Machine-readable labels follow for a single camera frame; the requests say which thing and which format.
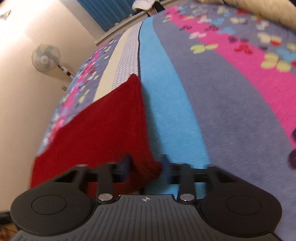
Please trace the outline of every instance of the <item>striped blanket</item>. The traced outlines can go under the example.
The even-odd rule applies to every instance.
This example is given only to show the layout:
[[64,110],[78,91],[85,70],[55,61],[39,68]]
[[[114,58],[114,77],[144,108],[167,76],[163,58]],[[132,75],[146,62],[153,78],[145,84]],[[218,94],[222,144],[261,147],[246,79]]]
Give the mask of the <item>striped blanket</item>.
[[[147,18],[83,64],[38,154],[132,73],[143,85],[156,159],[217,165],[272,193],[283,207],[276,233],[295,241],[296,163],[288,156],[296,148],[296,35],[243,10],[193,2]],[[203,197],[203,184],[196,188]],[[147,192],[177,187],[158,180]]]

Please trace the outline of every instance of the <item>blue stripe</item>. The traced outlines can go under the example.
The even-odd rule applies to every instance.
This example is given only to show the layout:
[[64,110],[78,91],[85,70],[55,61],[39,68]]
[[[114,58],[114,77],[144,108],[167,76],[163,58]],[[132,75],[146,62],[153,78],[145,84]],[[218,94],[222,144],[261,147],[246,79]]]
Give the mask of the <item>blue stripe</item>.
[[[194,168],[209,164],[202,134],[183,85],[153,29],[153,17],[143,22],[140,31],[140,68],[149,137],[152,149],[161,149],[174,163],[188,163]],[[203,185],[197,185],[203,197]],[[176,185],[165,186],[162,179],[147,187],[147,194],[174,194]]]

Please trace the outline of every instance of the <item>red cloth corner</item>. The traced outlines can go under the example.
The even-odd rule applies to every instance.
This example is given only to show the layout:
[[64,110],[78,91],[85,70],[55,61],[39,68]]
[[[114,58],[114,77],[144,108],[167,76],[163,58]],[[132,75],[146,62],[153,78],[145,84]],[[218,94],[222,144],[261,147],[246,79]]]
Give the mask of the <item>red cloth corner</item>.
[[[114,184],[115,193],[128,194],[157,179],[161,164],[149,149],[141,82],[132,74],[127,82],[81,111],[61,128],[48,149],[35,159],[31,187],[77,164],[90,168],[133,158],[130,177]],[[91,189],[89,196],[94,196]]]

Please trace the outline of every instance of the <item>cream stripe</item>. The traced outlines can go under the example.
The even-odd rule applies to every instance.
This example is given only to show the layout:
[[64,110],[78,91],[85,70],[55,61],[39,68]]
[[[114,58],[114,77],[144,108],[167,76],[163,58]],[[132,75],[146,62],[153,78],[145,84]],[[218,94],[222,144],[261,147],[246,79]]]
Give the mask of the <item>cream stripe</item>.
[[98,99],[102,98],[103,96],[107,95],[112,91],[112,85],[116,74],[117,66],[119,64],[124,45],[126,43],[130,31],[131,28],[125,31],[119,39],[118,44],[114,49],[113,54],[110,57],[109,63],[101,77],[100,84],[98,86],[98,89],[96,90],[93,102],[97,101]]

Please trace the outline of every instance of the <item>folded red towel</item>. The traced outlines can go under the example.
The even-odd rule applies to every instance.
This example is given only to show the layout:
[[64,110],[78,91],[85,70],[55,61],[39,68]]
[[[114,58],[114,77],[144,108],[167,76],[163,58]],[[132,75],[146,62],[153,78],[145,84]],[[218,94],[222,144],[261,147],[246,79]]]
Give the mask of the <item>folded red towel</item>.
[[115,194],[127,194],[158,178],[161,164],[149,149],[141,82],[131,75],[127,82],[80,112],[61,128],[48,149],[36,158],[31,187],[77,164],[90,168],[133,158],[130,177],[114,185]]

